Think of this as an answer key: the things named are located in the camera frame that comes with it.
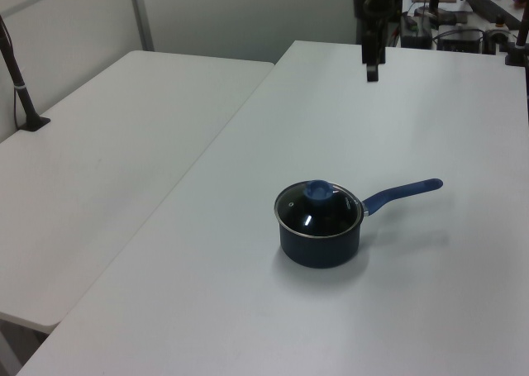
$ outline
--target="blue saucepan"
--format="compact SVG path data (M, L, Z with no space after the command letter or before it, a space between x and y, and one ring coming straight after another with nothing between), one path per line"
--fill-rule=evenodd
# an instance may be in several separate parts
M311 180L289 186L274 204L281 247L293 261L326 269L356 255L360 224L384 204L441 188L440 179L429 179L389 188L361 202L334 183Z

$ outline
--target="desk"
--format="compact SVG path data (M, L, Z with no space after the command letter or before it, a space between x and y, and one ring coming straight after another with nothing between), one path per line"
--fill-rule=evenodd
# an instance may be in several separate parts
M0 145L0 318L51 332L272 64L132 52Z
M296 42L20 375L525 375L528 154L523 69L388 49L366 83L359 46ZM347 264L279 248L291 183L432 177Z

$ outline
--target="blue handle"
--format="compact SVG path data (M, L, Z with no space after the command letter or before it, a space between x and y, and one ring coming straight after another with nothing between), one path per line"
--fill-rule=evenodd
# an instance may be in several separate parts
M421 182L405 184L404 186L399 186L397 188L383 190L382 192L376 193L374 196L371 196L364 201L364 206L366 208L365 211L368 212L367 215L373 215L383 205L392 200L414 196L415 194L431 192L432 190L441 188L442 185L443 181L440 179L428 179Z

